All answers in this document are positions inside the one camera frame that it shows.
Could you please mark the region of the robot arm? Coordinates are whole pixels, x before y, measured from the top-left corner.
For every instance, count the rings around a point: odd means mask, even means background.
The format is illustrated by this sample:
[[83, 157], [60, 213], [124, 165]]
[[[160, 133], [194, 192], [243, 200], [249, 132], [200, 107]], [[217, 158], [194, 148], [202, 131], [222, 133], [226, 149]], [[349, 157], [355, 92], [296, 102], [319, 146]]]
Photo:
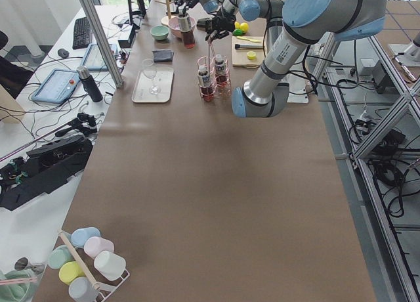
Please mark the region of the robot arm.
[[174, 0], [175, 5], [192, 9], [200, 4], [208, 14], [235, 19], [237, 14], [247, 21], [267, 21], [283, 17], [283, 0]]
[[287, 104], [289, 86], [282, 82], [290, 68], [325, 33], [337, 42], [379, 33], [385, 23], [387, 0], [198, 0], [215, 12], [213, 34], [232, 31], [236, 14], [246, 21], [264, 18], [267, 27], [282, 23], [255, 75], [232, 92], [233, 113], [241, 118], [267, 118]]

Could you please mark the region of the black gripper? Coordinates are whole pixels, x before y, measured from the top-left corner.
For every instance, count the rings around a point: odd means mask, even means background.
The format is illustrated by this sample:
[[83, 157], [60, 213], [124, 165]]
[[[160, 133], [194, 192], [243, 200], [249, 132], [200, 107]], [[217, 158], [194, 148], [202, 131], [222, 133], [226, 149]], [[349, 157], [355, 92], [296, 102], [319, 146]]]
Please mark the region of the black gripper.
[[178, 15], [186, 14], [187, 10], [194, 8], [198, 4], [199, 0], [174, 0], [176, 5], [176, 13]]
[[236, 16], [225, 9], [220, 9], [212, 18], [201, 18], [196, 22], [199, 29], [205, 30], [206, 41], [215, 39], [223, 39], [230, 33], [233, 33], [235, 27]]

